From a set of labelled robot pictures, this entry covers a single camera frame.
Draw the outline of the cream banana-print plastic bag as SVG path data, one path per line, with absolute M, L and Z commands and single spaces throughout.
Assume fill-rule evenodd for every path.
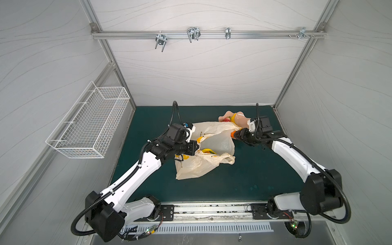
M 241 128 L 232 122 L 207 121 L 195 123 L 191 140 L 197 141 L 199 149 L 193 156 L 176 155 L 176 179 L 199 178 L 217 168 L 221 163 L 235 163 L 235 145 L 231 137 L 233 131 Z M 205 154 L 202 149 L 212 149 L 214 154 Z

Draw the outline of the large yellow banana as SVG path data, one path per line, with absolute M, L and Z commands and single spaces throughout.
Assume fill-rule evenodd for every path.
M 202 149 L 202 152 L 205 154 L 214 154 L 216 155 L 216 152 L 213 151 L 212 149 Z

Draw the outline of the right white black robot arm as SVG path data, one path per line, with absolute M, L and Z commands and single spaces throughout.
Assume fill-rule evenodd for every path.
M 348 197 L 343 191 L 342 176 L 335 169 L 327 169 L 301 151 L 280 130 L 274 130 L 267 116 L 257 114 L 248 118 L 235 113 L 229 121 L 240 127 L 231 137 L 248 146 L 265 146 L 279 155 L 300 176 L 304 186 L 300 192 L 274 196 L 268 201 L 266 212 L 276 219 L 285 211 L 304 212 L 345 224 L 352 216 Z

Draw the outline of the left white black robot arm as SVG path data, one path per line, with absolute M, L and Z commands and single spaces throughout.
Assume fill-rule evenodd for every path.
M 158 137 L 148 140 L 139 153 L 137 162 L 110 186 L 100 193 L 91 192 L 85 199 L 85 209 L 73 220 L 70 231 L 75 236 L 97 234 L 104 242 L 115 237 L 133 242 L 152 235 L 159 228 L 154 225 L 140 235 L 135 229 L 122 231 L 127 222 L 141 218 L 163 218 L 160 202 L 153 196 L 128 202 L 133 193 L 146 179 L 168 160 L 178 156 L 193 156 L 199 149 L 192 134 L 196 127 L 192 123 L 170 122 Z

